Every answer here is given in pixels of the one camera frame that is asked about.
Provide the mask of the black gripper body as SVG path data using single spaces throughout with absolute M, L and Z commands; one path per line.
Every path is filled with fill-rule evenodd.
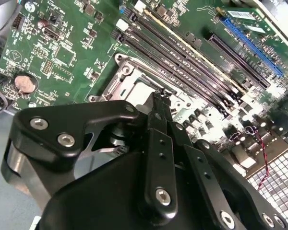
M 153 230 L 140 212 L 145 156 L 128 153 L 60 189 L 43 211 L 44 230 Z M 196 182 L 176 168 L 178 212 L 165 230 L 214 230 Z

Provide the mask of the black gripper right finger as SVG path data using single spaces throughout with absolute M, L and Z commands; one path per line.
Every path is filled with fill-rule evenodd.
M 287 221 L 237 172 L 213 145 L 200 139 L 192 143 L 185 128 L 174 122 L 171 101 L 162 96 L 174 150 L 192 179 L 188 192 L 199 204 L 203 230 L 288 230 Z

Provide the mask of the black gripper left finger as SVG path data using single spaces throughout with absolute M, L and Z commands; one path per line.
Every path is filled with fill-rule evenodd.
M 74 169 L 87 137 L 91 146 L 105 149 L 116 135 L 129 146 L 121 156 L 145 156 L 140 212 L 149 219 L 173 219 L 178 212 L 173 142 L 162 96 L 150 95 L 147 114 L 123 100 L 22 110 L 13 119 L 3 164 L 43 213 L 60 189 L 77 180 Z

